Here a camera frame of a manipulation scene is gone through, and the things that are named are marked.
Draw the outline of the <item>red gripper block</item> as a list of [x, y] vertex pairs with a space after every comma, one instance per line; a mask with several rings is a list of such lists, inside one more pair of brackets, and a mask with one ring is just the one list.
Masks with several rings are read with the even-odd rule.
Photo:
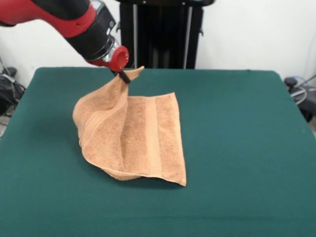
[[125, 84], [129, 84], [131, 79], [123, 71], [129, 61], [129, 52], [125, 46], [119, 45], [112, 48], [108, 54], [97, 60], [97, 65], [107, 67], [115, 76], [119, 76]]

